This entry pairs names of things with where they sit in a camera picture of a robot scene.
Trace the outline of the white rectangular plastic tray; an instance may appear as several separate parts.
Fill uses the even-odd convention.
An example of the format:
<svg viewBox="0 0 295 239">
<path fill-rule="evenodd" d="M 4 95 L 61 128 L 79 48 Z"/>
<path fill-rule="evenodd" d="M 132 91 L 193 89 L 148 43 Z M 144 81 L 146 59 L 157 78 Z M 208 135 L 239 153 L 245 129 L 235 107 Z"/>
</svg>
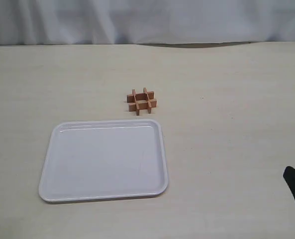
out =
<svg viewBox="0 0 295 239">
<path fill-rule="evenodd" d="M 75 121 L 53 129 L 38 193 L 47 203 L 149 198 L 168 183 L 157 121 Z"/>
</svg>

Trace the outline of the white backdrop curtain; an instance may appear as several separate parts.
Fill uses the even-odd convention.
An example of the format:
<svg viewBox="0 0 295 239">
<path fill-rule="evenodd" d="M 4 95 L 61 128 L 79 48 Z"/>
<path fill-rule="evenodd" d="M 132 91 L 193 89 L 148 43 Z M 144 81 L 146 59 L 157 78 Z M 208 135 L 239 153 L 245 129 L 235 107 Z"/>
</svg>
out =
<svg viewBox="0 0 295 239">
<path fill-rule="evenodd" d="M 295 41 L 295 0 L 0 0 L 0 45 Z"/>
</svg>

